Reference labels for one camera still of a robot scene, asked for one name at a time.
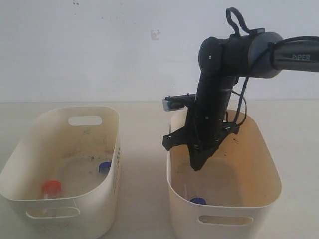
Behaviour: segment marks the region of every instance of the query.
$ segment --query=robotic arm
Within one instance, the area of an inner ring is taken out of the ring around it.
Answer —
[[[233,13],[244,32],[241,36]],[[162,144],[169,151],[186,144],[190,166],[200,170],[207,159],[230,134],[237,134],[244,123],[237,122],[249,77],[269,79],[282,70],[319,72],[319,37],[301,36],[283,39],[264,28],[248,29],[241,13],[231,7],[226,19],[234,29],[228,39],[209,37],[199,49],[201,70],[196,94],[166,97],[166,111],[187,107],[185,126],[163,137]],[[227,107],[239,77],[245,77],[233,122],[227,119]]]

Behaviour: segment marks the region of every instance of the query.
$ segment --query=blue cap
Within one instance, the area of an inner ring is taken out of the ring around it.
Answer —
[[[109,173],[111,162],[103,162],[99,165],[99,173]]]
[[[192,203],[206,205],[206,201],[203,198],[193,198],[190,200]]]

